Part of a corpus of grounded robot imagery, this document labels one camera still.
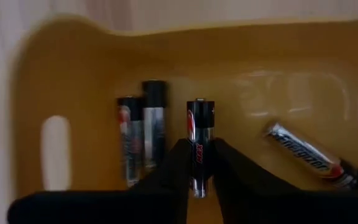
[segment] energizer battery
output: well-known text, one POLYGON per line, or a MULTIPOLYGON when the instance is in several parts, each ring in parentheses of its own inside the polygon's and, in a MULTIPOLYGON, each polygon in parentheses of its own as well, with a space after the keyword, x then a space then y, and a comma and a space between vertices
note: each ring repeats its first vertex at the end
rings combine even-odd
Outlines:
POLYGON ((289 130, 277 121, 271 121, 264 129, 264 136, 279 145, 311 169, 323 180, 344 190, 358 190, 358 169, 326 150, 310 138, 289 130))
POLYGON ((161 80, 142 82, 144 105, 144 146, 147 170, 159 167, 165 155, 165 113, 167 83, 161 80))
POLYGON ((133 96, 126 96, 117 100, 122 141, 122 165, 128 187, 138 183, 142 167, 142 102, 142 98, 133 96))
POLYGON ((190 187, 197 198, 206 197, 214 139, 214 101, 187 102, 188 139, 191 142, 190 187))

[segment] energizer max battery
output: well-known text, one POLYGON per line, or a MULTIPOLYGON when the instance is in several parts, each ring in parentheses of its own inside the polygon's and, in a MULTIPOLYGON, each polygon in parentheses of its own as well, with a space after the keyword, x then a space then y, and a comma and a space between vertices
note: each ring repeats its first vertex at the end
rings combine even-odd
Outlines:
POLYGON ((344 190, 358 190, 358 169, 324 150, 324 147, 300 133, 271 121, 264 129, 269 142, 288 150, 323 180, 344 190))
POLYGON ((150 171, 159 167, 165 155, 165 113, 167 83, 161 80, 142 82, 144 94, 144 162, 150 171))
POLYGON ((117 100, 122 141, 122 165, 128 187, 138 183, 142 167, 142 102, 142 98, 132 96, 118 98, 117 100))
POLYGON ((187 102, 187 130, 191 142, 190 187, 196 198, 206 197, 214 139, 214 101, 187 102))

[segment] plastic bin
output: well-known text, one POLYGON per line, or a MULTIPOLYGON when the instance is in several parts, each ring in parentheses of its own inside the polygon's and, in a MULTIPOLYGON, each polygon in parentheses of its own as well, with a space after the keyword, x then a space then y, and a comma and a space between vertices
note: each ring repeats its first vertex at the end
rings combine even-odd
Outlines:
MULTIPOLYGON (((31 35, 12 77, 18 197, 43 189, 40 132, 54 115, 70 124, 70 189, 124 189, 116 98, 150 78, 170 85, 169 147, 186 136, 186 101, 205 97, 217 136, 302 189, 329 186, 257 138, 273 117, 358 167, 358 21, 129 34, 64 17, 31 35)), ((213 194, 189 210, 220 220, 213 194)))

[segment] silver battery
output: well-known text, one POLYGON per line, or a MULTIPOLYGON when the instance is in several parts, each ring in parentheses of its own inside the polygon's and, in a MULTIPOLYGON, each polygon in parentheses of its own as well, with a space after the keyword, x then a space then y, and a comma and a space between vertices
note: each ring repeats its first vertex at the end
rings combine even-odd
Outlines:
POLYGON ((299 131, 284 127, 277 121, 269 122, 264 137, 284 148, 296 160, 333 186, 345 190, 358 190, 358 169, 325 150, 317 141, 299 131))

